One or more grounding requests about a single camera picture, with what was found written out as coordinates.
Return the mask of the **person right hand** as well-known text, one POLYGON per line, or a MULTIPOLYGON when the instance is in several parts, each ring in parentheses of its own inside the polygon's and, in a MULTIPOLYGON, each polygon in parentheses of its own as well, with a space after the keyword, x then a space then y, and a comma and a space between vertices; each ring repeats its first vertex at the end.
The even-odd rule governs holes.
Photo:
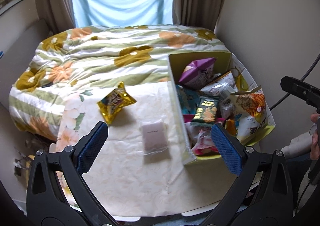
MULTIPOLYGON (((310 119, 311 121, 316 124, 319 118, 319 114, 312 114, 310 119)), ((318 160, 319 159, 319 145, 318 145, 318 134, 314 131, 312 135, 312 144, 311 144, 311 151, 310 151, 310 159, 311 160, 318 160)))

